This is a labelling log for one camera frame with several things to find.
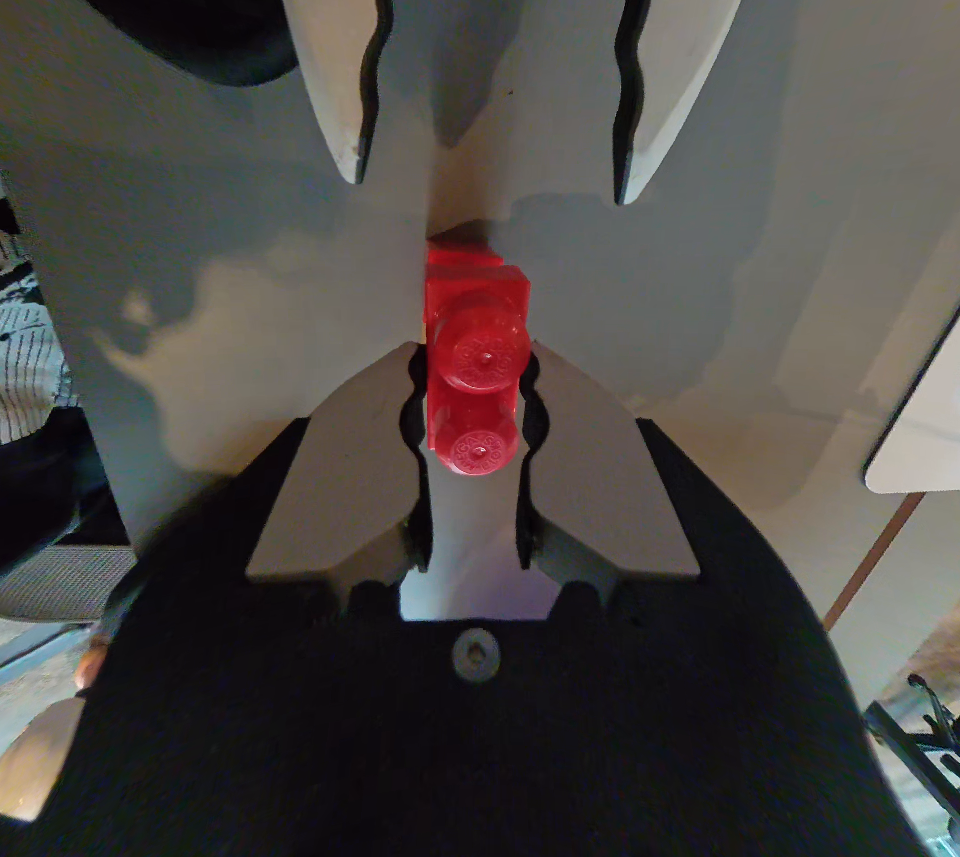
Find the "person's printed top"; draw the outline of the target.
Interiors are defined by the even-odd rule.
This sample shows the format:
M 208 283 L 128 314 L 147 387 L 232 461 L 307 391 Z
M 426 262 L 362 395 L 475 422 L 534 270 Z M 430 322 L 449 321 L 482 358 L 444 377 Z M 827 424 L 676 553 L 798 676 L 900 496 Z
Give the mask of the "person's printed top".
M 73 375 L 23 243 L 1 198 L 1 444 L 42 431 L 55 409 L 79 406 Z

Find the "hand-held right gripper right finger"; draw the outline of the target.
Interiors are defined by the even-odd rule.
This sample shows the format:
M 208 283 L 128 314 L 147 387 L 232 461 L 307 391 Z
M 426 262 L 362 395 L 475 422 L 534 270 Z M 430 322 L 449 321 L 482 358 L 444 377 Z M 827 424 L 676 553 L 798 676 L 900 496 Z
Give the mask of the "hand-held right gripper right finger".
M 696 580 L 701 568 L 639 423 L 594 378 L 532 346 L 515 545 L 558 586 Z

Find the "red mega block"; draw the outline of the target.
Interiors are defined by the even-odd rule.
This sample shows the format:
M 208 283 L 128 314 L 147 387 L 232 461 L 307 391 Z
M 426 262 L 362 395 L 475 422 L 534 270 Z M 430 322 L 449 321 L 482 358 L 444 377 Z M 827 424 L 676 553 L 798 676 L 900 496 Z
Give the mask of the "red mega block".
M 428 244 L 426 443 L 453 473 L 488 476 L 518 452 L 530 296 L 526 275 L 485 245 Z

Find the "grey mesh chair seat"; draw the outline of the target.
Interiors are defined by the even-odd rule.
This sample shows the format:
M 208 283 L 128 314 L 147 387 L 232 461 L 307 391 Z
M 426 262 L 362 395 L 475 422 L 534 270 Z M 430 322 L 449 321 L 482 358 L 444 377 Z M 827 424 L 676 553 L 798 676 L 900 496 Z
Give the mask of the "grey mesh chair seat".
M 1 618 L 14 623 L 92 624 L 136 566 L 128 546 L 60 544 L 1 577 Z

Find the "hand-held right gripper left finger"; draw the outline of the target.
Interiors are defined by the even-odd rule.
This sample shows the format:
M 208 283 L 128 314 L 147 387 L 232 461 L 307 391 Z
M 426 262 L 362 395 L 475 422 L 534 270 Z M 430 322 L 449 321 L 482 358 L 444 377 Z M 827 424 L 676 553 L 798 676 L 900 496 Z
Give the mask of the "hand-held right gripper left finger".
M 314 410 L 246 566 L 249 580 L 393 586 L 428 570 L 426 377 L 426 347 L 403 343 Z

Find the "dark cloth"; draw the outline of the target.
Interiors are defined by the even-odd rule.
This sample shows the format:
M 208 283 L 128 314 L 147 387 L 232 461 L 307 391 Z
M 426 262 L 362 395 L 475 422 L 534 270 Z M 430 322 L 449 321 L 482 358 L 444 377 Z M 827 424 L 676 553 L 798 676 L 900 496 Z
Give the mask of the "dark cloth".
M 39 431 L 1 447 L 1 574 L 60 542 L 129 545 L 80 407 L 56 407 Z

